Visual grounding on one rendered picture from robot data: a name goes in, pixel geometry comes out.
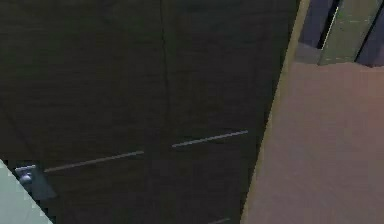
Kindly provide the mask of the dark brown wooden cupboard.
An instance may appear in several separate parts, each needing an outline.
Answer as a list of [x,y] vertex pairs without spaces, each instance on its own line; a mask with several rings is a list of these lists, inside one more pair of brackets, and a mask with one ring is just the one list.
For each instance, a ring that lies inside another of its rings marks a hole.
[[0,159],[53,224],[240,224],[301,0],[0,0]]

